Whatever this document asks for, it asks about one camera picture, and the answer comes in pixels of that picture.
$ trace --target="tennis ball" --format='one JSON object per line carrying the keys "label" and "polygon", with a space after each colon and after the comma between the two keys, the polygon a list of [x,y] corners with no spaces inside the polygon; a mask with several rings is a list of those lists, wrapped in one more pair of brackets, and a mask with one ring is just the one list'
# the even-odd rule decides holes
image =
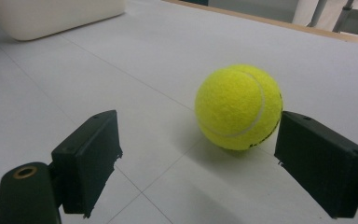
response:
{"label": "tennis ball", "polygon": [[235,64],[210,74],[201,84],[195,112],[201,131],[216,145],[245,150],[266,140],[282,114],[278,84],[248,64]]}

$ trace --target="white table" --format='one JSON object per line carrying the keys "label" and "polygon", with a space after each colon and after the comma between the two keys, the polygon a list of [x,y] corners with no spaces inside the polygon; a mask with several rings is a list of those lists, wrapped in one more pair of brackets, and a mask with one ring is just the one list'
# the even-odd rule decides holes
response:
{"label": "white table", "polygon": [[215,69],[250,63],[284,109],[358,144],[358,44],[158,0],[32,42],[0,30],[0,178],[116,109],[123,159],[89,220],[69,223],[358,223],[331,219],[273,157],[276,133],[243,153],[213,146],[193,113]]}

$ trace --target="table surface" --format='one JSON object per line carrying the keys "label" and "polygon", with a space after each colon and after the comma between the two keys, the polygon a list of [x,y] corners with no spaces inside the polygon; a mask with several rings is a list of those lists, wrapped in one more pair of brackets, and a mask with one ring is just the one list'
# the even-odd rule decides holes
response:
{"label": "table surface", "polygon": [[249,63],[284,109],[358,144],[358,43],[159,0],[30,42],[0,30],[0,178],[115,109],[124,156],[90,219],[68,223],[358,223],[331,219],[273,157],[275,132],[245,152],[211,144],[194,98],[212,71]]}

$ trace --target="white container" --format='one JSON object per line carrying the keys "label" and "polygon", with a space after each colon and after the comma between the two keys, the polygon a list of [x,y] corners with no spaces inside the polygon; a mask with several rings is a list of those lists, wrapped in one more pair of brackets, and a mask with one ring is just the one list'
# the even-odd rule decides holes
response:
{"label": "white container", "polygon": [[0,27],[31,40],[117,16],[125,0],[0,0]]}

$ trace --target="wooden trim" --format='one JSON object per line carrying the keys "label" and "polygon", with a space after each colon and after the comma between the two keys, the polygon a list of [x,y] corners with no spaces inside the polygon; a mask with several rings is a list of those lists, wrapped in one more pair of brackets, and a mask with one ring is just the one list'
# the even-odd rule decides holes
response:
{"label": "wooden trim", "polygon": [[338,34],[338,33],[330,32],[330,31],[320,30],[320,29],[307,27],[307,26],[301,26],[301,25],[297,25],[297,24],[284,22],[284,21],[275,21],[275,20],[271,20],[271,19],[266,19],[266,18],[261,18],[261,17],[252,16],[252,15],[248,15],[248,14],[243,14],[240,12],[224,10],[224,9],[216,8],[216,7],[206,7],[206,6],[201,6],[201,5],[183,2],[183,1],[179,1],[179,0],[163,0],[163,1],[169,2],[169,3],[174,3],[177,5],[181,5],[181,6],[193,7],[193,8],[217,12],[217,13],[221,13],[221,14],[225,14],[225,15],[229,15],[229,16],[239,17],[239,18],[243,18],[246,20],[250,20],[250,21],[260,21],[263,23],[271,24],[271,25],[276,25],[276,26],[280,26],[280,27],[284,27],[284,28],[288,28],[288,29],[292,29],[292,30],[297,30],[297,31],[301,31],[301,32],[309,33],[309,34],[335,38],[335,39],[339,39],[339,40],[346,41],[346,42],[358,43],[358,36]]}

